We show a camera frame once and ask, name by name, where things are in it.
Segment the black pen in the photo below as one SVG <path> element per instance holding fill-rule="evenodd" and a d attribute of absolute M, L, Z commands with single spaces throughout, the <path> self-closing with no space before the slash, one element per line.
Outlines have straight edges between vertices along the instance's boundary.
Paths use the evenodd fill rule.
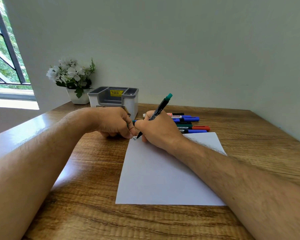
<path fill-rule="evenodd" d="M 157 109 L 154 111 L 154 113 L 152 114 L 152 116 L 150 117 L 149 120 L 154 120 L 161 113 L 161 111 L 164 109 L 164 107 L 168 104 L 171 97 L 172 97 L 172 94 L 169 93 L 168 96 L 165 97 L 164 100 L 162 100 L 161 104 L 157 107 Z M 141 131 L 139 132 L 139 134 L 136 138 L 138 139 L 140 136 L 142 136 Z"/>

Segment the desk organizer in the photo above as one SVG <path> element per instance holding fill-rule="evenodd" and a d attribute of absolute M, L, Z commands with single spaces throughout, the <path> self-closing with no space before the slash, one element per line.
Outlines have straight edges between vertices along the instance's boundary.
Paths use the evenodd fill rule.
<path fill-rule="evenodd" d="M 134 120 L 138 113 L 138 88 L 99 87 L 88 93 L 91 107 L 122 107 Z"/>

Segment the skin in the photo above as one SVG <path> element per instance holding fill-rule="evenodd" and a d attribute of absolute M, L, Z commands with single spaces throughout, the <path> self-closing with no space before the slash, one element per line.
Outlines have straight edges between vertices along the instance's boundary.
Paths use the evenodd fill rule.
<path fill-rule="evenodd" d="M 164 111 L 148 121 L 151 115 L 135 123 L 142 140 L 192 169 L 256 239 L 300 239 L 300 186 L 188 140 Z M 84 108 L 2 157 L 0 239 L 22 238 L 85 133 L 128 139 L 136 129 L 122 108 Z"/>

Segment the window frame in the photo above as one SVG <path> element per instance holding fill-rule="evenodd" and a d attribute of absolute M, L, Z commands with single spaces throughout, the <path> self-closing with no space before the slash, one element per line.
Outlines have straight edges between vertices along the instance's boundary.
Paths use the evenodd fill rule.
<path fill-rule="evenodd" d="M 25 81 L 20 63 L 18 61 L 18 58 L 16 56 L 16 52 L 12 46 L 12 42 L 10 40 L 6 25 L 4 23 L 3 17 L 0 12 L 0 35 L 3 37 L 4 42 L 7 46 L 8 53 L 10 55 L 11 61 L 1 53 L 0 51 L 0 59 L 3 60 L 8 66 L 10 66 L 13 70 L 16 71 L 16 74 L 18 76 L 19 82 L 12 82 L 7 77 L 5 77 L 0 72 L 0 84 L 8 84 L 8 85 L 31 85 L 30 83 Z M 3 99 L 22 99 L 22 100 L 36 100 L 34 95 L 26 95 L 26 94 L 20 94 L 20 93 L 5 93 L 0 92 L 0 98 Z"/>

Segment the white flower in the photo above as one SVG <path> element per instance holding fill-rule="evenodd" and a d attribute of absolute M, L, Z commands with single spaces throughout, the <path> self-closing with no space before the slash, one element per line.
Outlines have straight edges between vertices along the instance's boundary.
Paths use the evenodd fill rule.
<path fill-rule="evenodd" d="M 75 66 L 77 64 L 77 61 L 72 59 L 61 59 L 59 60 L 59 64 L 60 66 L 62 66 L 62 69 L 66 70 L 69 67 Z"/>
<path fill-rule="evenodd" d="M 53 68 L 50 68 L 47 72 L 47 77 L 53 81 L 56 81 L 60 78 L 61 76 L 61 71 L 59 67 L 56 65 Z"/>
<path fill-rule="evenodd" d="M 84 70 L 81 66 L 76 65 L 75 67 L 68 68 L 68 77 L 74 78 L 76 81 L 80 81 L 79 75 L 84 75 Z"/>

